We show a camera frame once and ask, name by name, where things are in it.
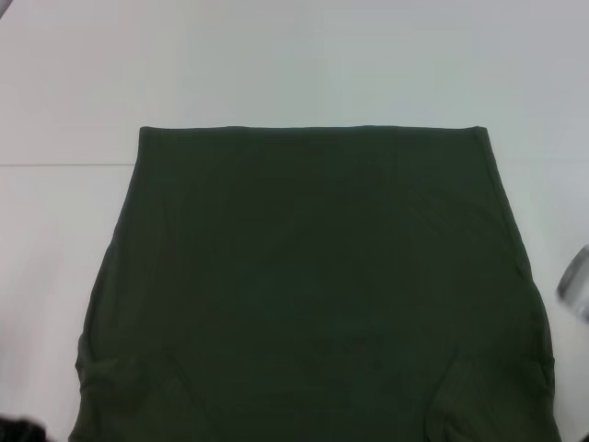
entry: clear plastic object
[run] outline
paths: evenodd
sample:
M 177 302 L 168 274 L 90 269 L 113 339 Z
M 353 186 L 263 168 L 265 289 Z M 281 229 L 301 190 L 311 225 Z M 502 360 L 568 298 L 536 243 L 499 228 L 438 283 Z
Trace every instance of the clear plastic object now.
M 589 322 L 589 245 L 583 247 L 567 267 L 557 295 L 575 315 Z

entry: white surface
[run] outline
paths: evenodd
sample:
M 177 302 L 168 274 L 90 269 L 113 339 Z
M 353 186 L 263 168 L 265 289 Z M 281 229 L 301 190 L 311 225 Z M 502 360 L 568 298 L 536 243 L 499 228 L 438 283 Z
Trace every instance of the white surface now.
M 129 164 L 141 125 L 484 125 L 549 312 L 560 431 L 579 440 L 589 327 L 554 289 L 589 242 L 587 17 L 582 0 L 16 0 L 0 21 L 0 412 L 69 433 L 131 173 L 7 166 Z

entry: dark green skirt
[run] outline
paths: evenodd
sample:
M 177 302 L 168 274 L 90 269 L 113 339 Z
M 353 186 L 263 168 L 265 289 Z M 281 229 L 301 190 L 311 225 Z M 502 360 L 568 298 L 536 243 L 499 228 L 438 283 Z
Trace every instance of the dark green skirt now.
M 487 131 L 145 127 L 72 441 L 559 441 Z

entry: white background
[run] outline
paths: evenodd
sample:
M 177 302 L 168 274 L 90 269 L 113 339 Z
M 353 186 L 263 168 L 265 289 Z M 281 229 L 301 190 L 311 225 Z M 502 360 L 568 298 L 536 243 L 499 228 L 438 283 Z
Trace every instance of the white background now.
M 589 3 L 15 0 L 0 20 L 0 413 L 65 440 L 90 289 L 142 125 L 486 126 L 546 304 L 562 438 L 589 432 Z

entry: dark object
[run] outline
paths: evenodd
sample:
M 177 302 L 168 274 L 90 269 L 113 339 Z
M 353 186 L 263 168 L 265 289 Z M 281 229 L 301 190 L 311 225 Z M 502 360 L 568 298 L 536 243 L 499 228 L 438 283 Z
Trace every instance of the dark object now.
M 0 442 L 45 442 L 45 430 L 30 421 L 0 417 Z
M 575 315 L 589 322 L 589 246 L 569 264 L 557 288 L 560 301 Z
M 2 18 L 11 3 L 12 0 L 0 0 L 0 18 Z
M 487 131 L 143 128 L 72 441 L 557 442 Z

